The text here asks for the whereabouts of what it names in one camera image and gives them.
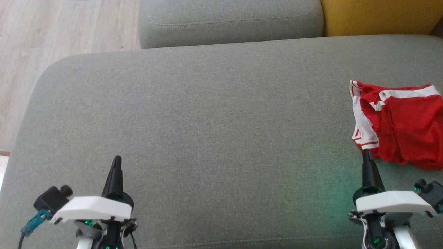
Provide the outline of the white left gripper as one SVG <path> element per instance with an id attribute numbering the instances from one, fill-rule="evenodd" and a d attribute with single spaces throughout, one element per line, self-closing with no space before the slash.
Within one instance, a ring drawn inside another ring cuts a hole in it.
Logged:
<path id="1" fill-rule="evenodd" d="M 122 157 L 115 156 L 101 196 L 73 197 L 52 218 L 54 225 L 73 221 L 79 242 L 123 242 L 138 228 L 131 217 L 133 199 L 123 192 Z"/>

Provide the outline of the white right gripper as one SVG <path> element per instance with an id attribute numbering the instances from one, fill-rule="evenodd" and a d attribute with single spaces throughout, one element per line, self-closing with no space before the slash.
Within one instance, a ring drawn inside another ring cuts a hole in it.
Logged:
<path id="1" fill-rule="evenodd" d="M 364 227 L 364 239 L 414 239 L 408 221 L 412 214 L 433 218 L 437 212 L 418 191 L 386 191 L 369 149 L 363 150 L 362 190 L 370 194 L 355 201 L 349 219 Z"/>

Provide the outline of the red jersey number 23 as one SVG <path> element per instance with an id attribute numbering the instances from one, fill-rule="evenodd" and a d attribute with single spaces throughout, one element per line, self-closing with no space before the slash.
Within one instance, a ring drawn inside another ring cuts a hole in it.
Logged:
<path id="1" fill-rule="evenodd" d="M 357 81 L 351 80 L 349 90 L 355 118 L 355 130 L 352 140 L 361 150 L 378 148 L 379 139 L 372 129 L 371 121 L 366 117 L 361 108 L 361 87 L 358 86 Z"/>

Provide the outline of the red shorts with white stripe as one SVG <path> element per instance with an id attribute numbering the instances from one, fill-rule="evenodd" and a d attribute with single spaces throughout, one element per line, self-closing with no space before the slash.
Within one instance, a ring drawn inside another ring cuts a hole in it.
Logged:
<path id="1" fill-rule="evenodd" d="M 443 170 L 443 97 L 430 84 L 386 88 L 363 84 L 361 108 L 379 146 L 375 158 L 426 170 Z"/>

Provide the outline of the white rug with brown edge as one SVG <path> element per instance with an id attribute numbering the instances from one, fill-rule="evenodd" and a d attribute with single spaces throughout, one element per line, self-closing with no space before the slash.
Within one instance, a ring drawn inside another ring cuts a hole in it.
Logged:
<path id="1" fill-rule="evenodd" d="M 5 177 L 6 168 L 9 162 L 10 152 L 0 151 L 0 190 Z"/>

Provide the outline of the wide yellow sofa backrest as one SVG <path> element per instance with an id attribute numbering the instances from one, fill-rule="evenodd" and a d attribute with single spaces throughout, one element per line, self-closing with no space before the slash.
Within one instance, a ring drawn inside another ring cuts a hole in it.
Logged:
<path id="1" fill-rule="evenodd" d="M 443 0 L 321 0 L 324 35 L 428 35 L 443 18 Z"/>

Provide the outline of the small grey sofa seat cushion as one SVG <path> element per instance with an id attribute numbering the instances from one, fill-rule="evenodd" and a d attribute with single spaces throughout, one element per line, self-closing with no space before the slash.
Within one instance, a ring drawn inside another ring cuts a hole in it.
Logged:
<path id="1" fill-rule="evenodd" d="M 320 0 L 140 0 L 142 49 L 323 36 Z"/>

